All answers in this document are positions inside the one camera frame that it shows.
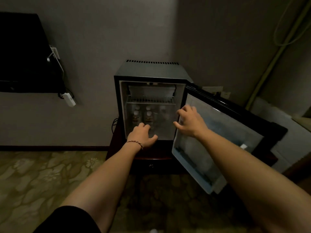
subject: person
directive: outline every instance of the person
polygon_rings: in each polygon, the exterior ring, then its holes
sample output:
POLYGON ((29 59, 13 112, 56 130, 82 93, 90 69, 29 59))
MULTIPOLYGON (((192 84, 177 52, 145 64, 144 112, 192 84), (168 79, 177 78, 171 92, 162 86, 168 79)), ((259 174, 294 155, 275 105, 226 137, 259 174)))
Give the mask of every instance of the person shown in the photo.
MULTIPOLYGON (((209 130, 195 107, 177 111, 179 131, 196 138, 266 232, 311 232, 311 196, 247 151, 209 130)), ((119 152, 86 178, 38 228, 38 232, 107 232, 135 154, 152 146, 149 125, 140 123, 119 152)))

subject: gray wall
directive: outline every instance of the gray wall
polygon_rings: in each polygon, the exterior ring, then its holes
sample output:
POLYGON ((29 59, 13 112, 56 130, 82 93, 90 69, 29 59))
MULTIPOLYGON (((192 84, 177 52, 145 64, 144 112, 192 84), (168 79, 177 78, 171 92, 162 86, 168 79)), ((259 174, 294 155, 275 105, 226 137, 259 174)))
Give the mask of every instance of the gray wall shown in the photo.
POLYGON ((271 36, 287 1, 0 0, 0 11, 39 15, 77 101, 0 93, 0 145, 109 145, 113 75, 128 58, 177 60, 198 85, 224 86, 244 104, 276 51, 271 36))
POLYGON ((311 106, 311 30, 288 46, 260 97, 290 115, 302 116, 311 106))

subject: bracelet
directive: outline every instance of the bracelet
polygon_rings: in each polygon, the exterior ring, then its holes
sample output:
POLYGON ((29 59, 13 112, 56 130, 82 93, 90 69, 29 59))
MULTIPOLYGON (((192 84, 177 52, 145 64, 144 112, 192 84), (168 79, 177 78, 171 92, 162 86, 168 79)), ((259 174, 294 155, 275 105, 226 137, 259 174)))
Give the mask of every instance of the bracelet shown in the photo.
POLYGON ((140 146, 142 147, 142 144, 139 143, 138 141, 127 141, 127 142, 136 142, 136 143, 140 144, 140 146))

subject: floor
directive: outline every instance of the floor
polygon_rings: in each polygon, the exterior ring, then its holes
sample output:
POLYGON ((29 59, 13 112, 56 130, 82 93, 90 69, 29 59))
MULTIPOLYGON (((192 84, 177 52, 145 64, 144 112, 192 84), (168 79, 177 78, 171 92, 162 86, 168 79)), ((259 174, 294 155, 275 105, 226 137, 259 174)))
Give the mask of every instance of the floor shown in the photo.
MULTIPOLYGON (((106 152, 0 152, 0 232, 32 232, 101 165, 106 152)), ((208 195, 189 175, 130 175, 110 232, 250 232, 227 187, 208 195)))

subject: hand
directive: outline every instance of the hand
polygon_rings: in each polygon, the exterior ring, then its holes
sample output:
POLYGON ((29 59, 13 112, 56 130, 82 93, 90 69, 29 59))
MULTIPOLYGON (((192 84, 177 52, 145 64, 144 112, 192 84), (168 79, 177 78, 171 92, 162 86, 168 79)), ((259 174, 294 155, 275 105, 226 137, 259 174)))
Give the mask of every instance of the hand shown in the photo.
POLYGON ((152 146, 158 139, 158 136, 154 135, 152 138, 149 138, 149 129, 150 125, 140 123, 138 126, 134 127, 133 131, 128 135, 127 141, 138 141, 142 144, 143 148, 152 146))
POLYGON ((178 122, 174 122, 174 125, 182 134, 198 139, 208 131, 203 118, 198 114, 194 106, 185 105, 182 109, 177 110, 177 113, 183 119, 183 125, 178 122))

